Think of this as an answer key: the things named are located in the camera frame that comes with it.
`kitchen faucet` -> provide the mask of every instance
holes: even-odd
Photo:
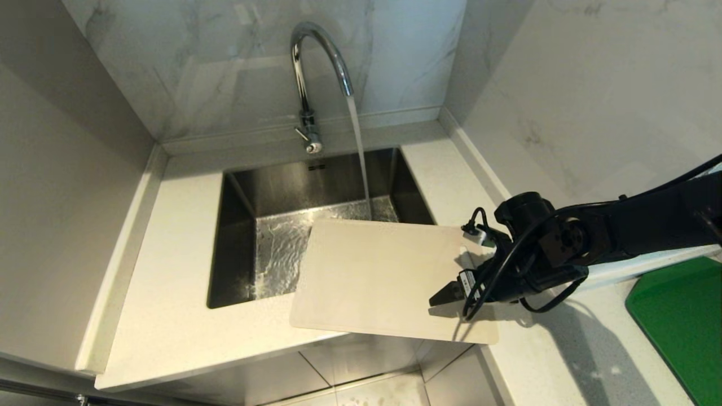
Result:
[[[331,40],[331,36],[320,25],[313,22],[300,22],[293,29],[291,34],[291,61],[293,70],[296,75],[296,84],[298,85],[298,96],[301,99],[301,111],[298,116],[301,120],[301,127],[295,127],[296,132],[306,142],[306,152],[316,154],[323,149],[321,144],[321,136],[316,129],[316,123],[313,118],[313,109],[308,104],[308,95],[306,94],[306,83],[303,79],[303,69],[301,67],[301,41],[305,37],[314,37],[321,47],[329,55],[331,63],[334,65],[336,77],[339,79],[341,92],[346,97],[353,96],[354,88],[351,86],[351,78],[349,70],[346,68],[346,62],[341,56],[341,52]]]

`white cabinet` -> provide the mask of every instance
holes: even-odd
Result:
[[[72,371],[153,141],[60,1],[0,15],[0,353]]]
[[[217,405],[252,406],[329,387],[299,353],[148,386],[148,392]]]
[[[424,341],[416,354],[424,382],[428,382],[472,345],[467,342]]]
[[[487,360],[481,348],[474,345],[426,381],[429,403],[431,406],[512,405],[493,368],[493,360]]]
[[[332,385],[397,371],[416,364],[423,340],[348,334],[302,350],[301,355]]]

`green cutting board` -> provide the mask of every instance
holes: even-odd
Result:
[[[722,264],[697,258],[643,275],[627,311],[692,400],[722,405]]]

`white cutting board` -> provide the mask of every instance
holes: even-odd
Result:
[[[429,307],[429,298],[463,269],[457,263],[462,246],[476,255],[493,253],[462,234],[457,227],[316,220],[301,262],[291,325],[496,343],[491,306],[472,323],[460,322],[461,302]]]

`cutting board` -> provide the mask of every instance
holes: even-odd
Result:
[[[696,405],[722,405],[722,264],[697,258],[649,272],[627,310]]]
[[[429,307],[429,298],[463,269],[460,259],[471,257],[478,264],[493,254],[462,234],[457,227],[316,220],[301,262],[291,325],[496,343],[491,306],[471,323],[460,321],[461,302]]]

